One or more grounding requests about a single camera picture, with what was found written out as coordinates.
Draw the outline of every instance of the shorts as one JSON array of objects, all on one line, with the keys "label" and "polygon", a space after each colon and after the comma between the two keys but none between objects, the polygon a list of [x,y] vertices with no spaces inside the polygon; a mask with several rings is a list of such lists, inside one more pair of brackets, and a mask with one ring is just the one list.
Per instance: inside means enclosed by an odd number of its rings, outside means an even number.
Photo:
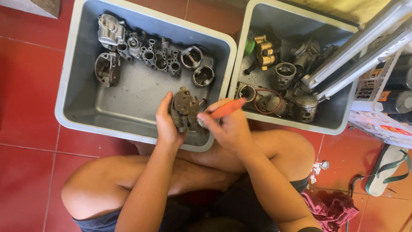
[{"label": "shorts", "polygon": [[[290,182],[302,194],[308,183],[309,176],[303,180]],[[76,220],[83,232],[114,232],[117,218],[121,210],[111,212],[98,218]],[[179,203],[174,198],[168,198],[162,224],[159,232],[187,231],[188,224],[195,223],[201,218],[193,219],[193,210]],[[279,229],[260,205],[253,190],[252,182],[247,173],[222,193],[207,213],[211,218],[226,218],[243,225],[243,230],[254,232],[278,232]]]}]

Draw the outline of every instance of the leg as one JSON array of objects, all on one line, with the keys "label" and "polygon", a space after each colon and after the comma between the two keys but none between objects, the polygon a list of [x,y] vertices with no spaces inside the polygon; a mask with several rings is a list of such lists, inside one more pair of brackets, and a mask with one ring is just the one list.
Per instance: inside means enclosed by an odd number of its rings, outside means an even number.
[{"label": "leg", "polygon": [[[315,159],[312,144],[303,136],[288,130],[252,131],[255,143],[289,180],[302,180],[309,175]],[[154,145],[133,142],[141,154],[151,154]],[[212,167],[230,173],[244,173],[245,167],[216,141],[206,152],[196,153],[179,150],[177,157],[191,163]]]},{"label": "leg", "polygon": [[[83,220],[120,209],[148,161],[148,156],[109,156],[79,167],[66,181],[62,200],[72,217]],[[200,189],[225,191],[239,177],[176,159],[169,195]]]}]

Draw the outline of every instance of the flip-flop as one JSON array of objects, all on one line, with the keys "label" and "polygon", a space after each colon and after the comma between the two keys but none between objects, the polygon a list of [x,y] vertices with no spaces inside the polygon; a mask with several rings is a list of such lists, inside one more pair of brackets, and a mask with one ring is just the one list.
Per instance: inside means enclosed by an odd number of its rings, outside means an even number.
[{"label": "flip-flop", "polygon": [[[380,196],[388,183],[405,179],[411,171],[411,159],[407,152],[407,148],[386,144],[366,182],[366,192],[372,196]],[[408,173],[391,177],[403,161],[408,165]]]}]

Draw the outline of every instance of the right hand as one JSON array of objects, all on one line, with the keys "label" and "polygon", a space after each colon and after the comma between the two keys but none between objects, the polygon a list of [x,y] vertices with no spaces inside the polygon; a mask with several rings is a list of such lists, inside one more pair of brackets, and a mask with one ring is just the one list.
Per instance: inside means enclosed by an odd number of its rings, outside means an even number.
[{"label": "right hand", "polygon": [[250,153],[255,150],[257,145],[252,139],[249,123],[241,109],[223,117],[221,119],[222,125],[210,117],[210,113],[232,100],[226,98],[211,104],[204,112],[199,113],[197,118],[213,133],[217,142],[228,151],[235,155]]}]

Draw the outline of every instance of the green strap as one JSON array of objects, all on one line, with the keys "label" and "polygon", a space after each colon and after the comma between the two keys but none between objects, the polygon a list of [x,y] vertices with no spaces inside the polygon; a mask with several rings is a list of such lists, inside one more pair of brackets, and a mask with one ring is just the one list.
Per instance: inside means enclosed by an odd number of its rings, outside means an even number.
[{"label": "green strap", "polygon": [[380,173],[383,172],[383,171],[385,171],[385,170],[389,170],[389,169],[398,167],[404,160],[406,160],[406,163],[407,163],[407,165],[408,165],[408,173],[403,174],[403,175],[399,175],[399,176],[388,177],[388,178],[386,178],[386,179],[384,180],[384,182],[383,182],[384,184],[405,179],[405,178],[409,175],[409,172],[410,172],[411,169],[412,169],[412,167],[411,167],[411,159],[410,159],[410,157],[408,156],[408,153],[406,153],[406,152],[403,151],[403,150],[399,150],[399,151],[404,154],[403,158],[400,159],[400,160],[398,160],[398,161],[395,161],[395,162],[392,162],[392,163],[388,163],[388,164],[383,165],[383,166],[378,170],[378,172],[377,172],[377,174],[376,174],[376,177],[379,178]]}]

